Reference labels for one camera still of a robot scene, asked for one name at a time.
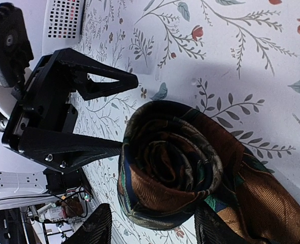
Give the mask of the brown green patterned tie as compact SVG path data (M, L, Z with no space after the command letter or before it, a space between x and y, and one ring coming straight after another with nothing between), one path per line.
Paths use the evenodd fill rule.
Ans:
M117 181L136 225L172 230L206 202L244 243L300 243L300 205L221 125L172 101L152 101L127 123Z

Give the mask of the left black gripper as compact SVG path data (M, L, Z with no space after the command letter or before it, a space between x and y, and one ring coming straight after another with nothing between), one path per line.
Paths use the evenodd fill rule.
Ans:
M2 136L2 145L54 171L69 173L120 154L122 143L73 134L71 92L85 100L137 88L135 74L105 65L71 48L43 56L25 85Z

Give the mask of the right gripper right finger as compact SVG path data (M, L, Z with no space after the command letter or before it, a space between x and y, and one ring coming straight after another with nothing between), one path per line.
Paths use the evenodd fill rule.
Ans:
M197 206L194 225L197 243L244 243L244 239L236 234L206 202Z

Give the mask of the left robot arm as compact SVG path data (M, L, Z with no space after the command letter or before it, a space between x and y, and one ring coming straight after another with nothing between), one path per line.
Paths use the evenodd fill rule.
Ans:
M138 84L136 75L72 49L43 56L10 117L0 113L0 132L5 148L45 170L0 170L0 210L49 201L64 191L61 174L119 155L121 142L74 134L78 112L67 99L73 92L86 101L108 97Z

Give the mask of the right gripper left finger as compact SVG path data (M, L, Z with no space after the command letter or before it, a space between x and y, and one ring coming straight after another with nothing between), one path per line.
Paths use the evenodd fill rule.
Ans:
M110 205L102 203L63 244L110 244L111 233L112 212Z

